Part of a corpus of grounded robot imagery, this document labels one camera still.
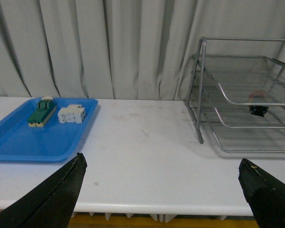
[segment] wire shelf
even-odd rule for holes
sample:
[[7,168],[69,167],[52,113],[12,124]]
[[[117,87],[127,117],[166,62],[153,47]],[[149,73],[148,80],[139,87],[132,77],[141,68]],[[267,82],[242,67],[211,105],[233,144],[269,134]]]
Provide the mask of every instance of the wire shelf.
[[285,153],[285,129],[230,129],[217,123],[215,113],[207,112],[212,133],[225,152]]
[[[204,117],[225,152],[285,153],[285,62],[261,55],[206,55],[206,44],[207,38],[201,37],[193,55],[190,94],[184,101],[199,142],[204,142],[200,132]],[[194,108],[192,95],[197,97]]]
[[267,57],[206,56],[206,75],[234,105],[285,105],[285,69]]
[[269,106],[264,116],[251,114],[250,105],[233,105],[215,86],[204,86],[204,92],[221,123],[229,128],[283,128],[285,106]]

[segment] wire mesh desk organizer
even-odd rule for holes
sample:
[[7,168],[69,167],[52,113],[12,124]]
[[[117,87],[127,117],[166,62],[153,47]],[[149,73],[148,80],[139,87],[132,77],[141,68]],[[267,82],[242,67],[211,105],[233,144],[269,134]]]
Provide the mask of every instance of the wire mesh desk organizer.
[[[249,48],[243,47],[261,53],[246,54]],[[281,50],[285,50],[285,39],[200,38],[184,103],[201,144],[200,125],[208,123],[225,152],[285,153],[285,61],[278,60]],[[236,51],[239,55],[228,54]]]

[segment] plastic tray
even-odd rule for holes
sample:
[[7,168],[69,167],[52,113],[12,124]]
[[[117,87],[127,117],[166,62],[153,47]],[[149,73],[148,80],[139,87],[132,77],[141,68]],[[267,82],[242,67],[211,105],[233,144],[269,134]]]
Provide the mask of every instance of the plastic tray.
[[[44,127],[29,127],[28,117],[40,98],[31,99],[0,121],[0,161],[61,162],[75,150],[98,101],[55,98],[57,110]],[[86,111],[83,123],[59,123],[62,107],[81,104]]]

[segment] curtain fold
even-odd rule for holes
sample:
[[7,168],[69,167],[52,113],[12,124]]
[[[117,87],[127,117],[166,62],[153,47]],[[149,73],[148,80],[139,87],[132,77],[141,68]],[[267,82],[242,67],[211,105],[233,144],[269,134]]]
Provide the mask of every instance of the curtain fold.
[[62,97],[86,97],[76,4],[41,0],[40,5],[58,92]]
[[0,95],[29,96],[13,62],[12,50],[7,46],[3,26],[5,24],[0,17]]
[[102,0],[76,0],[88,97],[113,99],[105,9]]
[[30,94],[58,96],[50,72],[39,2],[2,0],[0,4],[20,73]]
[[0,0],[0,96],[182,100],[201,36],[285,38],[285,0]]

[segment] white table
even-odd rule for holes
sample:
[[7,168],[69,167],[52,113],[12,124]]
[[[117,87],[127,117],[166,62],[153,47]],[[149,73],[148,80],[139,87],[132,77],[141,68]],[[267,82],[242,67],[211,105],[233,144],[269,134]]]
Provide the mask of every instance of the white table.
[[[28,99],[0,97],[0,120]],[[207,127],[201,145],[181,101],[98,101],[70,157],[82,152],[88,164],[76,212],[252,216],[238,181],[243,157],[285,183],[285,154],[224,153]],[[0,209],[66,162],[0,162]]]

